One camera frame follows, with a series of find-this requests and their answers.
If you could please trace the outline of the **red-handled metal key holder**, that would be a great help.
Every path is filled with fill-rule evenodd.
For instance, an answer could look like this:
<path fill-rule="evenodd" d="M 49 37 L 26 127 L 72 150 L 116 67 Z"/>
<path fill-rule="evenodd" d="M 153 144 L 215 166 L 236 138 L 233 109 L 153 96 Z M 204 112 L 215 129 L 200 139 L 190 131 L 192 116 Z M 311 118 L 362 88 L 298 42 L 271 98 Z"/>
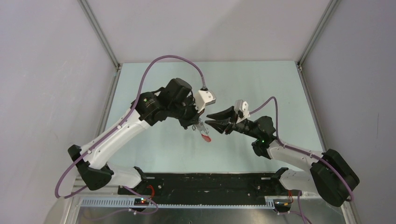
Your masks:
<path fill-rule="evenodd" d="M 204 124 L 203 121 L 200 120 L 197 124 L 194 124 L 194 125 L 192 126 L 192 129 L 193 129 L 193 131 L 198 130 L 199 133 L 200 133 L 200 135 L 201 135 L 201 137 L 202 137 L 202 139 L 203 139 L 204 141 L 206 141 L 206 142 L 211 142 L 211 141 L 212 141 L 212 139 L 211 139 L 210 136 L 209 136 L 209 131 L 208 131 L 208 129 L 205 127 L 205 124 Z"/>

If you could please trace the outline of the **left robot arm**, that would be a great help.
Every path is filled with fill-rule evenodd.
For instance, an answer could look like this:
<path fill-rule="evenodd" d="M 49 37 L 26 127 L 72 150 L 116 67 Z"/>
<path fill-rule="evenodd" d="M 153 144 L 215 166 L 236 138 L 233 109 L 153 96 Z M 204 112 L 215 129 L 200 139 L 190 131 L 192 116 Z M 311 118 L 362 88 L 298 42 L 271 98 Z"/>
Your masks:
<path fill-rule="evenodd" d="M 200 112 L 195 107 L 192 87 L 180 78 L 169 81 L 166 87 L 141 93 L 126 113 L 92 142 L 79 147 L 72 145 L 68 153 L 89 190 L 106 185 L 126 186 L 136 194 L 148 188 L 138 167 L 124 168 L 108 164 L 108 160 L 139 133 L 167 118 L 179 120 L 187 129 L 196 124 Z"/>

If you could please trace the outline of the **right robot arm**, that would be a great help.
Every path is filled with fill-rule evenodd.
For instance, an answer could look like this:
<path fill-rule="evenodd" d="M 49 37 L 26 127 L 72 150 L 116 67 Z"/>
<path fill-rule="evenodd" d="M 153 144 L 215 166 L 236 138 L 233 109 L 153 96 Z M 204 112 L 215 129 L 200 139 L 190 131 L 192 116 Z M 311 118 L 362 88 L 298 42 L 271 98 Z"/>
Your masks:
<path fill-rule="evenodd" d="M 288 190 L 312 192 L 335 207 L 352 200 L 352 192 L 360 180 L 338 151 L 319 152 L 288 145 L 275 136 L 276 128 L 271 117 L 261 116 L 251 121 L 241 119 L 240 114 L 231 106 L 207 115 L 205 123 L 220 134 L 238 132 L 252 137 L 255 141 L 251 145 L 257 156 L 283 161 L 300 169 L 278 170 L 276 179 L 271 182 L 275 194 L 283 195 Z"/>

